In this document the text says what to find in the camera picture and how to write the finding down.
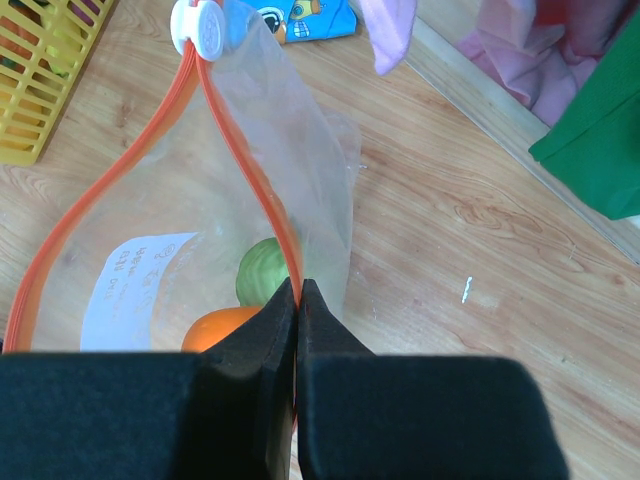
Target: wooden floor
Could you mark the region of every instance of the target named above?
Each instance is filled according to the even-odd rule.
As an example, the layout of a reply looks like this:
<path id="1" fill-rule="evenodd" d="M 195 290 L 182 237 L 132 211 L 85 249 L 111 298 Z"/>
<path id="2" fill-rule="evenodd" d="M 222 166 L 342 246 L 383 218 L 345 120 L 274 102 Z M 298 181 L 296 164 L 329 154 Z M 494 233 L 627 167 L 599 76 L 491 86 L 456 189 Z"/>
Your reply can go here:
<path id="1" fill-rule="evenodd" d="M 41 162 L 0 167 L 1 327 L 38 246 L 167 90 L 172 5 L 121 0 Z M 408 67 L 377 78 L 362 34 L 286 50 L 364 134 L 345 324 L 376 352 L 523 362 L 574 478 L 636 478 L 640 270 Z"/>

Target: yellow plastic basket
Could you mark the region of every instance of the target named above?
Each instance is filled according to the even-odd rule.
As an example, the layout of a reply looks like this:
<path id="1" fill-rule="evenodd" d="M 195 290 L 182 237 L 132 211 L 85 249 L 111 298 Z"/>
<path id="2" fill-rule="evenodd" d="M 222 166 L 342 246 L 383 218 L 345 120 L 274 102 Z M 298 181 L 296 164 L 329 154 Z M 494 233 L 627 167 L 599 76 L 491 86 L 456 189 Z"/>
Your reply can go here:
<path id="1" fill-rule="evenodd" d="M 115 0 L 0 0 L 0 163 L 35 163 Z"/>

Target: green bag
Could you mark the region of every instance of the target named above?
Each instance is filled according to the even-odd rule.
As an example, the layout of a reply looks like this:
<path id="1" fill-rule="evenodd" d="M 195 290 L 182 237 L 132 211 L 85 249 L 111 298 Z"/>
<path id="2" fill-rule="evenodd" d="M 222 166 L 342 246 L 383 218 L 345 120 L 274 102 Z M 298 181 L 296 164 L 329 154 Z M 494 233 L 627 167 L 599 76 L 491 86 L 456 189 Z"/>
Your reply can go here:
<path id="1" fill-rule="evenodd" d="M 640 215 L 640 12 L 529 152 L 611 220 Z"/>

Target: bag clip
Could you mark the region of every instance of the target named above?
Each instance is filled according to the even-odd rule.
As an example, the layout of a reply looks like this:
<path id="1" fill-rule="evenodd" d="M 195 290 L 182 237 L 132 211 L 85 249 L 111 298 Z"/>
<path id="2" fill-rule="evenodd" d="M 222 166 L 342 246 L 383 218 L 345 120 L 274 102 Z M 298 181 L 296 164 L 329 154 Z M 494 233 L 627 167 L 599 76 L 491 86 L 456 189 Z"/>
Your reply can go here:
<path id="1" fill-rule="evenodd" d="M 200 0 L 192 6 L 190 0 L 178 0 L 171 12 L 171 39 L 180 55 L 191 40 L 196 52 L 208 62 L 222 55 L 226 22 L 220 5 L 213 0 Z"/>

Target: orange zip strip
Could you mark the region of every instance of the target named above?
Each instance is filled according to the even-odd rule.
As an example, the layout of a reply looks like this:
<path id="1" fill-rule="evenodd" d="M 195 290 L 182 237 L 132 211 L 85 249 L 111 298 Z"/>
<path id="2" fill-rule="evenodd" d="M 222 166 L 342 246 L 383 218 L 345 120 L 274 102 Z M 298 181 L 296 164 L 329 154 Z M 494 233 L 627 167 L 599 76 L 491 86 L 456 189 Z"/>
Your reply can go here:
<path id="1" fill-rule="evenodd" d="M 40 299 L 49 272 L 69 235 L 102 194 L 128 173 L 184 113 L 198 83 L 209 108 L 239 168 L 260 201 L 284 254 L 296 305 L 302 297 L 303 264 L 300 244 L 288 220 L 286 209 L 276 195 L 248 142 L 231 116 L 224 99 L 208 75 L 209 64 L 199 58 L 191 42 L 169 91 L 143 132 L 122 157 L 62 217 L 36 254 L 20 284 L 9 314 L 4 352 L 29 351 L 36 326 Z"/>

